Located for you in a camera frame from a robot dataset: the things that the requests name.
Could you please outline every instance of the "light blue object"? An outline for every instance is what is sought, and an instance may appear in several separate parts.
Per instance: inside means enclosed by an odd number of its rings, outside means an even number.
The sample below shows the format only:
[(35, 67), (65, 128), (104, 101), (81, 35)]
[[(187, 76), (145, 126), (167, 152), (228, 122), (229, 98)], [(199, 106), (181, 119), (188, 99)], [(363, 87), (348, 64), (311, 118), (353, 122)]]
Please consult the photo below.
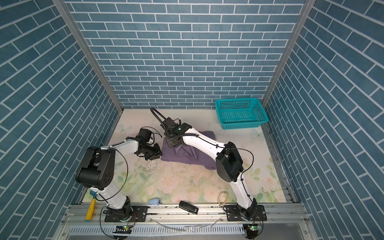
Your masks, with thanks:
[(152, 198), (148, 201), (148, 205), (160, 205), (161, 202), (160, 202), (160, 199), (158, 198)]
[(218, 99), (215, 107), (222, 129), (259, 127), (268, 122), (265, 110), (256, 98)]

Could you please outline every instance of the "purple cloth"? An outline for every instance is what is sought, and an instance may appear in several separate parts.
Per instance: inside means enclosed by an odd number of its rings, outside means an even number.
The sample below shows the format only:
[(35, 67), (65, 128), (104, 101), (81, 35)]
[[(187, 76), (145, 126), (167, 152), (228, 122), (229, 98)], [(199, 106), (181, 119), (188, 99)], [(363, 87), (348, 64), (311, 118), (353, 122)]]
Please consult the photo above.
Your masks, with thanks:
[[(201, 132), (203, 135), (216, 140), (216, 136), (212, 131)], [(181, 162), (186, 164), (203, 165), (208, 170), (216, 169), (216, 162), (206, 153), (198, 150), (195, 147), (187, 144), (181, 144), (177, 147), (168, 147), (167, 141), (164, 138), (163, 156), (161, 160), (166, 162)]]

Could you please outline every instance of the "blue brick wall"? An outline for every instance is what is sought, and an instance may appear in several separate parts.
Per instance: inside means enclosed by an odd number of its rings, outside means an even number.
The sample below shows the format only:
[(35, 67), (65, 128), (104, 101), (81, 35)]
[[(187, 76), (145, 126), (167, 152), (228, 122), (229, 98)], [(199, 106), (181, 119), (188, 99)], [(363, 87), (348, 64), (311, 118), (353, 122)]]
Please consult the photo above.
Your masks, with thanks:
[(317, 0), (266, 111), (319, 239), (384, 239), (384, 2)]
[(305, 0), (68, 0), (125, 108), (262, 99)]
[(53, 236), (117, 114), (51, 0), (0, 1), (0, 239)]

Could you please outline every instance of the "robotic arm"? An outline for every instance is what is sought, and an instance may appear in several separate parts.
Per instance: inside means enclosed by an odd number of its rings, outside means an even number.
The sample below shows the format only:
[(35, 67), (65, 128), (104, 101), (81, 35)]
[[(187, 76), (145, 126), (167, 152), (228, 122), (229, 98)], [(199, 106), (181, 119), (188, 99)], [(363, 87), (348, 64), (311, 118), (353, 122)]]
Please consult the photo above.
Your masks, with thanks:
[[(151, 108), (153, 115), (160, 121), (165, 130), (165, 138), (169, 147), (188, 144), (200, 149), (216, 161), (217, 173), (231, 185), (240, 209), (240, 215), (245, 220), (253, 220), (257, 209), (256, 199), (248, 194), (249, 189), (242, 179), (243, 160), (232, 142), (224, 144), (199, 133), (187, 123), (175, 123), (171, 118), (165, 118), (156, 109)], [(130, 200), (113, 182), (115, 154), (124, 155), (135, 153), (145, 160), (158, 159), (162, 153), (158, 144), (151, 142), (148, 129), (140, 129), (136, 137), (128, 137), (125, 141), (111, 146), (89, 147), (80, 163), (76, 181), (101, 196), (108, 204), (107, 210), (118, 221), (128, 221), (132, 217)]]

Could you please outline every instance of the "floral tabletop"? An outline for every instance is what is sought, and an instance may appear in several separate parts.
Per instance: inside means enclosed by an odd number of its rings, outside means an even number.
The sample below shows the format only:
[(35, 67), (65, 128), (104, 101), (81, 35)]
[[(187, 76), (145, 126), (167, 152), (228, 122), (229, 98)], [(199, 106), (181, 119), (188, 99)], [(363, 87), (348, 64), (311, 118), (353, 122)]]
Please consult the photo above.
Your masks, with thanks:
[[(197, 131), (213, 131), (216, 140), (233, 142), (238, 148), (250, 150), (255, 160), (253, 166), (244, 173), (251, 194), (257, 202), (286, 202), (277, 173), (272, 163), (261, 127), (223, 130), (216, 111), (210, 109), (161, 109), (165, 117), (180, 118)], [(126, 109), (112, 135), (109, 144), (135, 137), (143, 126), (156, 128), (164, 137), (164, 130), (149, 109)], [(163, 139), (155, 135), (155, 141), (162, 148)], [(239, 150), (243, 167), (247, 169), (252, 156)], [(236, 202), (229, 183), (222, 180), (216, 170), (204, 166), (165, 162), (160, 159), (145, 161), (135, 154), (127, 154), (128, 179), (122, 192), (131, 202), (148, 202), (159, 198), (163, 203), (178, 203), (181, 200), (192, 203), (217, 203), (220, 192), (228, 193), (228, 202)], [(124, 159), (116, 154), (114, 181), (120, 188), (125, 180), (127, 168)], [(87, 192), (83, 202), (90, 202), (92, 196)]]

